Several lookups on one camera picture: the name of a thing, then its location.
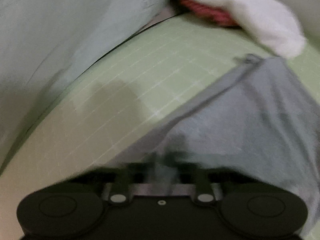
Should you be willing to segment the grey sweatpants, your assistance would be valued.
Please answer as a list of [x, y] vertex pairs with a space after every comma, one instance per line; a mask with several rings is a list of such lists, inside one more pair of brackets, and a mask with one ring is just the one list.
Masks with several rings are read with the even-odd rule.
[[247, 55], [110, 163], [139, 160], [167, 181], [172, 160], [234, 169], [302, 198], [303, 236], [319, 221], [319, 105], [281, 57]]

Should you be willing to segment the green grid cutting mat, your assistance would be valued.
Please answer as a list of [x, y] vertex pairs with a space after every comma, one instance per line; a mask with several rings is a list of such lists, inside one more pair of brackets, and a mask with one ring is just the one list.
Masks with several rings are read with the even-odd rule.
[[19, 239], [27, 194], [105, 164], [236, 66], [268, 57], [244, 31], [176, 16], [144, 31], [82, 74], [30, 130], [1, 175], [1, 239]]

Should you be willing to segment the light green carrot duvet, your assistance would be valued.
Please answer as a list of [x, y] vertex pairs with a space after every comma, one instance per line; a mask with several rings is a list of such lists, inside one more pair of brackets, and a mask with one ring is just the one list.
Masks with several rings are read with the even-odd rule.
[[87, 68], [167, 0], [1, 0], [1, 163]]

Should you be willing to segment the red knitted garment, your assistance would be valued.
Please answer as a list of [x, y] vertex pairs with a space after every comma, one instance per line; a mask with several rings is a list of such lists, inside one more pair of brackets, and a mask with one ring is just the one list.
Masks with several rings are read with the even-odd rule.
[[212, 22], [219, 27], [241, 29], [240, 25], [225, 9], [205, 5], [194, 0], [178, 1], [182, 7], [189, 10], [198, 18]]

